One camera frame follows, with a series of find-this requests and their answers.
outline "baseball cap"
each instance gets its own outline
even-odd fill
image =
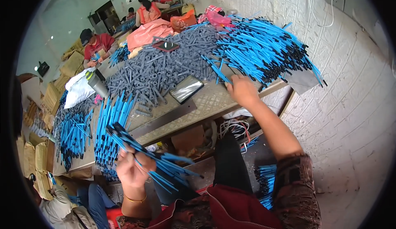
[[[81,32],[80,39],[83,47],[88,44],[91,37],[92,37],[92,31],[89,28],[86,28]]]

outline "gold bracelet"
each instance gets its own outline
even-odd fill
[[[126,199],[128,199],[128,200],[131,201],[131,202],[140,202],[140,203],[143,203],[143,202],[146,200],[146,198],[147,198],[147,193],[146,193],[146,197],[145,197],[143,200],[141,200],[141,201],[136,201],[136,200],[129,199],[125,194],[124,194],[124,197],[126,197]]]

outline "checkered cloth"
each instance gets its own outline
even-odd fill
[[[198,18],[198,24],[200,24],[200,23],[202,23],[202,22],[204,22],[204,21],[206,20],[206,15],[207,15],[208,12],[210,12],[210,11],[220,12],[220,11],[222,11],[222,10],[223,10],[223,9],[222,9],[221,7],[217,7],[217,6],[213,6],[213,5],[208,6],[208,7],[205,9],[205,13],[202,14],[201,16],[199,16],[199,18]]]

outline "white cable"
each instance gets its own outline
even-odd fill
[[[314,19],[315,19],[315,21],[316,21],[316,24],[317,24],[319,27],[325,28],[325,27],[330,27],[330,26],[333,25],[333,23],[334,23],[333,0],[331,0],[331,15],[332,15],[331,17],[332,17],[332,19],[331,19],[331,24],[329,24],[329,25],[319,25],[318,20],[316,19],[315,14],[314,14],[314,12],[312,11],[313,0],[311,0],[311,3],[309,3],[309,0],[308,0],[308,4],[309,4],[309,11],[310,11],[310,12],[312,13],[312,15],[314,16]]]

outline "metal ruler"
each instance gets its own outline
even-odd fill
[[[148,123],[143,124],[140,127],[135,128],[128,133],[132,135],[133,138],[137,139],[140,136],[145,135],[146,133],[150,133],[157,128],[164,126],[165,124],[170,123],[190,112],[196,110],[197,107],[192,99],[188,99],[184,104],[179,105],[178,107],[172,109],[171,111],[159,116]]]

